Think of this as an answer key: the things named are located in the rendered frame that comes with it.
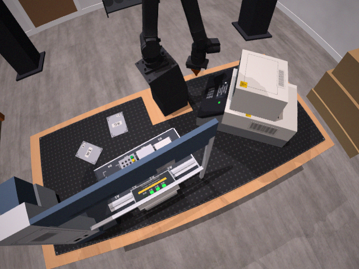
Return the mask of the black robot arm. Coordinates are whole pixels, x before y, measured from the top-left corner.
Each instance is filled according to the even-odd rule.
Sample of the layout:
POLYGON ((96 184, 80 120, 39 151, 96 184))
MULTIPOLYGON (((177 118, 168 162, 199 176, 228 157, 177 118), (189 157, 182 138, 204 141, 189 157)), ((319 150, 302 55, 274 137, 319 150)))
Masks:
MULTIPOLYGON (((205 62, 206 53, 220 52, 220 42, 218 38, 207 38, 197 0, 181 0, 181 3, 194 41, 191 58, 192 55, 204 55, 205 62)), ((141 64, 146 75, 169 65, 165 52, 160 51, 162 45, 158 38, 158 7, 159 0, 142 0, 140 46, 143 58, 141 64)))

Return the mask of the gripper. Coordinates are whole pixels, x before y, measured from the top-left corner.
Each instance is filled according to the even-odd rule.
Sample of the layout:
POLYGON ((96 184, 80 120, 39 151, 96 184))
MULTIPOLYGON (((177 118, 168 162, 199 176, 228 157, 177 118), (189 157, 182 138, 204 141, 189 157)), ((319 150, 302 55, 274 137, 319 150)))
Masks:
POLYGON ((205 59, 205 62, 204 63, 203 62, 204 62, 204 55, 201 57, 195 57, 194 55, 192 55, 192 58, 189 55, 186 61, 186 68, 190 68, 195 74, 195 76, 197 76, 197 74, 201 71, 201 68, 204 69, 207 68, 209 60, 205 59))

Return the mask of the white thermal cycler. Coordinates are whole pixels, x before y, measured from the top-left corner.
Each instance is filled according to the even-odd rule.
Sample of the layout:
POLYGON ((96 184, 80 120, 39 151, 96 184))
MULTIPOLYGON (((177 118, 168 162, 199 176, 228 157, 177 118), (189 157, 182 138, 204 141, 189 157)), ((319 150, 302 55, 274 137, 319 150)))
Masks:
POLYGON ((216 118, 217 131, 283 147, 297 132, 297 86, 288 83, 288 62, 243 49, 239 64, 209 76, 196 125, 216 118))

